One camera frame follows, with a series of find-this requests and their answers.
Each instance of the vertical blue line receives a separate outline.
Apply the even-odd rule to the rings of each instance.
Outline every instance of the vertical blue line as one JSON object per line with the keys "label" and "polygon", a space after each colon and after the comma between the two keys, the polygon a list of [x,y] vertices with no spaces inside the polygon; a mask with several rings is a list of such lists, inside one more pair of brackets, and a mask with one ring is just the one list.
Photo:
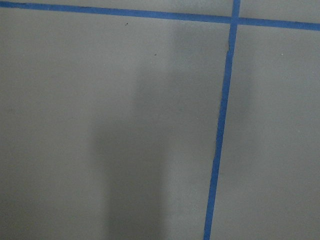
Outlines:
{"label": "vertical blue line", "polygon": [[221,158],[222,145],[223,145],[223,139],[224,139],[227,105],[228,105],[230,81],[231,81],[231,74],[232,74],[232,63],[233,63],[235,45],[236,45],[239,11],[240,11],[240,0],[233,0],[232,17],[231,17],[231,24],[230,24],[230,30],[229,30],[229,50],[226,53],[226,58],[225,58],[224,77],[223,77],[223,84],[222,84],[222,97],[220,102],[220,111],[219,111],[218,126],[217,126],[217,132],[216,132],[215,154],[214,154],[213,165],[212,165],[209,197],[208,197],[208,204],[207,204],[206,215],[205,215],[203,240],[210,240],[211,226],[212,226],[212,221],[214,216],[220,158]]}

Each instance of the horizontal blue line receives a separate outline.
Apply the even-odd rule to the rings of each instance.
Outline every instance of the horizontal blue line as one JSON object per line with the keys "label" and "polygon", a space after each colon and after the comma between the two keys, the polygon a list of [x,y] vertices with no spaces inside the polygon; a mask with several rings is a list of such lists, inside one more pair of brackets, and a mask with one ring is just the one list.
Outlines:
{"label": "horizontal blue line", "polygon": [[309,23],[309,22],[299,22],[299,21],[283,21],[283,20],[269,20],[269,19],[240,17],[238,20],[238,24],[250,25],[250,26],[320,31],[320,23]]}
{"label": "horizontal blue line", "polygon": [[229,24],[231,22],[231,17],[229,16],[215,16],[215,15],[162,12],[162,11],[117,9],[117,8],[102,8],[102,7],[88,7],[88,6],[73,6],[73,5],[41,4],[41,3],[18,3],[18,2],[9,2],[9,1],[0,1],[0,8],[18,8],[18,9],[31,9],[31,10],[71,12],[71,13],[116,15],[116,16],[127,16],[127,17],[185,20],[185,21],[224,23],[224,24]]}

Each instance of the blue tape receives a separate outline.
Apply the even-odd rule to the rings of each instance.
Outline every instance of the blue tape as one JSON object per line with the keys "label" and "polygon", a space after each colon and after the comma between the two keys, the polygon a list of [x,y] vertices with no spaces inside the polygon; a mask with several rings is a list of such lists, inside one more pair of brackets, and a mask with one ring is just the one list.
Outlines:
{"label": "blue tape", "polygon": [[203,240],[210,239],[211,226],[212,226],[212,221],[214,216],[221,151],[222,151],[222,145],[223,145],[223,139],[224,139],[227,105],[228,105],[230,81],[231,81],[231,74],[232,74],[232,63],[233,63],[235,45],[236,45],[239,11],[240,11],[240,0],[233,0],[232,18],[231,18],[231,24],[230,24],[230,30],[229,30],[229,50],[225,58],[224,77],[223,77],[223,84],[222,84],[222,97],[220,102],[220,111],[219,111],[218,126],[217,126],[217,132],[216,132],[215,154],[214,154],[213,165],[212,165],[209,197],[208,197],[208,204],[207,204],[206,215],[205,215]]}
{"label": "blue tape", "polygon": [[231,17],[229,16],[116,9],[116,8],[102,8],[102,7],[87,7],[87,6],[73,6],[73,5],[17,3],[17,2],[9,2],[9,1],[0,1],[0,8],[18,8],[18,9],[31,9],[31,10],[71,12],[71,13],[116,15],[116,16],[127,16],[127,17],[184,20],[184,21],[224,23],[224,24],[229,24],[231,22]]}
{"label": "blue tape", "polygon": [[264,26],[264,27],[276,27],[286,29],[304,29],[320,31],[320,23],[308,23],[298,21],[282,21],[282,20],[268,20],[257,18],[245,18],[240,17],[238,24],[250,25],[250,26]]}

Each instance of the gray floor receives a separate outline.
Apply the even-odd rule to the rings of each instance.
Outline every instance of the gray floor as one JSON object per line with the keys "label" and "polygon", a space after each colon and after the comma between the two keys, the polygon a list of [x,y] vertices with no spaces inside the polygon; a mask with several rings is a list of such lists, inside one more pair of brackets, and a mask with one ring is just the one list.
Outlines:
{"label": "gray floor", "polygon": [[[231,16],[233,1],[28,2]],[[319,11],[242,0],[240,17]],[[0,8],[0,239],[203,239],[229,28]],[[320,239],[319,43],[238,26],[212,240]]]}

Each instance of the blue line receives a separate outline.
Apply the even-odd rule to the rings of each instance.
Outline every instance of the blue line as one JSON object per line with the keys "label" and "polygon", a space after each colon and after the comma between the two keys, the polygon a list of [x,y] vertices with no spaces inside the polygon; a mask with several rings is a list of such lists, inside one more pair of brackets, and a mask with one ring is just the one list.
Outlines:
{"label": "blue line", "polygon": [[231,74],[232,74],[232,63],[233,63],[235,45],[236,45],[239,11],[240,11],[240,0],[233,0],[232,18],[231,18],[231,24],[230,24],[230,30],[229,30],[229,50],[225,58],[224,78],[223,78],[223,84],[222,84],[222,97],[220,102],[218,126],[216,131],[215,154],[214,154],[213,165],[212,165],[209,197],[208,197],[208,204],[207,204],[206,215],[205,215],[203,240],[210,239],[211,226],[212,226],[212,221],[214,216],[221,151],[222,151],[222,145],[223,145],[223,139],[224,139],[227,105],[228,105],[230,81],[231,81]]}
{"label": "blue line", "polygon": [[320,23],[308,23],[308,22],[298,22],[298,21],[282,21],[282,20],[240,17],[238,24],[250,25],[250,26],[264,26],[264,27],[276,27],[276,28],[286,28],[286,29],[304,29],[304,30],[320,31]]}
{"label": "blue line", "polygon": [[18,9],[31,9],[31,10],[71,12],[71,13],[116,15],[116,16],[127,16],[127,17],[185,20],[185,21],[224,23],[224,24],[229,24],[231,22],[231,17],[229,16],[215,16],[215,15],[202,15],[202,14],[189,14],[189,13],[161,12],[161,11],[144,11],[144,10],[116,9],[116,8],[102,8],[102,7],[88,7],[88,6],[73,6],[73,5],[17,3],[17,2],[9,2],[9,1],[0,1],[0,8],[18,8]]}

